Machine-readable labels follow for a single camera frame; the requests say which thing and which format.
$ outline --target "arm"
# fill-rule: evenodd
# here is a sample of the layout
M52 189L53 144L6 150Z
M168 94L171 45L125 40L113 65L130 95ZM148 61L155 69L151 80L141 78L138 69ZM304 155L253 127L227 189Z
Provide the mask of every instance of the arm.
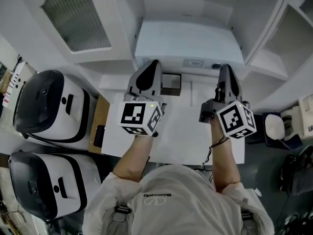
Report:
M133 144L113 169L113 173L122 179L139 182L149 158L153 137L136 136Z
M217 117L211 119L212 144L217 143L223 137L223 130ZM222 192L226 186L240 182L240 174L231 151L231 141L213 148L213 174L217 192Z

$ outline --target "frosted glass panel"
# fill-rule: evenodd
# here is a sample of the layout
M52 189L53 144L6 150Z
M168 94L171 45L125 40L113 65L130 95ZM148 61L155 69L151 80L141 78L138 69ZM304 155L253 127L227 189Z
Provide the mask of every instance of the frosted glass panel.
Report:
M72 51L111 46L92 0L46 0L42 8Z

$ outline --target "black lid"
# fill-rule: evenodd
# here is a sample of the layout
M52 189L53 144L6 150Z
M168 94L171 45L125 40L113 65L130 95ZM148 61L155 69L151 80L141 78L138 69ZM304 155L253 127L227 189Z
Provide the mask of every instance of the black lid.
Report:
M43 160L30 152L13 153L9 160L15 197L30 214L41 219L54 219L57 204L50 175Z
M13 125L21 133L38 133L51 127L58 114L64 87L59 71L46 70L33 75L21 89Z

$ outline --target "person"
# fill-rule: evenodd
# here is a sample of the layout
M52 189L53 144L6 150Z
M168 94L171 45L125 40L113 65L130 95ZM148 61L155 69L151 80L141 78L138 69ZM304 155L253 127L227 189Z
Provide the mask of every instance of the person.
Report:
M174 164L141 178L153 137L137 136L88 204L83 234L274 234L257 195L240 182L231 141L217 117L211 130L214 185L202 173Z

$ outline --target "white t-shirt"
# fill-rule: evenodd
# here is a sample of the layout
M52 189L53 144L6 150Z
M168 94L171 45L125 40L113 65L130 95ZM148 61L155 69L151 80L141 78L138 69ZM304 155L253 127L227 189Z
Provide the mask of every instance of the white t-shirt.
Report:
M123 224L112 222L118 205L132 211ZM110 173L86 208L83 234L239 235L244 227L241 209L253 213L257 234L274 234L255 192L241 183L220 194L202 174L182 165L157 168L140 183Z

